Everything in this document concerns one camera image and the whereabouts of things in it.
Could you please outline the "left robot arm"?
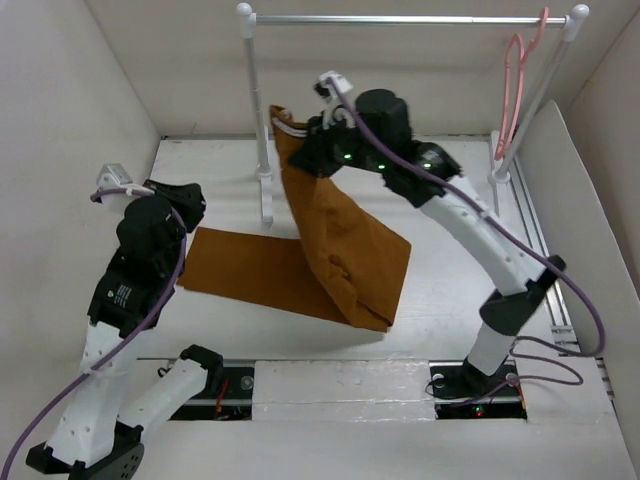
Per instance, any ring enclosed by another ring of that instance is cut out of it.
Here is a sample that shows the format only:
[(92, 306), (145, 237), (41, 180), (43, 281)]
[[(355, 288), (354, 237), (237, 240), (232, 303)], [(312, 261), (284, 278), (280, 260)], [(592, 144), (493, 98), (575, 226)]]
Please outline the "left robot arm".
[(119, 247), (99, 280), (87, 315), (78, 379), (56, 402), (70, 400), (55, 432), (32, 447), (26, 464), (69, 479), (130, 479), (146, 440), (196, 395), (223, 384), (223, 358), (198, 345), (129, 406), (122, 404), (130, 375), (161, 311), (175, 292), (186, 260), (186, 239), (203, 219), (206, 201), (196, 183), (101, 186), (95, 203), (119, 196)]

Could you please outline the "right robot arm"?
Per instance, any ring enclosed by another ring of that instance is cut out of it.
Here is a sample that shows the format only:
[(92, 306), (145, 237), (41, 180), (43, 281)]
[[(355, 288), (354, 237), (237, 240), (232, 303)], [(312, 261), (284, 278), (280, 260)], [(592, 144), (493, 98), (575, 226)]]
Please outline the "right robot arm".
[(450, 154), (414, 138), (408, 106), (392, 91), (368, 90), (356, 99), (360, 119), (376, 138), (371, 141), (332, 88), (315, 90), (326, 106), (309, 120), (294, 166), (315, 178), (329, 178), (342, 167), (380, 174), (389, 190), (447, 230), (493, 281), (495, 289), (479, 310), (476, 341), (456, 376), (472, 393), (486, 393), (497, 384), (517, 335), (565, 270), (564, 260), (534, 259), (510, 241)]

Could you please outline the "brown trousers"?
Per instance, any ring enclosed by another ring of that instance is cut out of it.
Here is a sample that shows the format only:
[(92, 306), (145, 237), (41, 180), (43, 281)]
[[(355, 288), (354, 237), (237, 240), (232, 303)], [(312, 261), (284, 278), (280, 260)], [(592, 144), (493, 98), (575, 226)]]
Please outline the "brown trousers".
[(183, 288), (385, 333), (393, 325), (411, 245), (328, 178), (292, 165), (307, 123), (269, 109), (296, 239), (200, 227)]

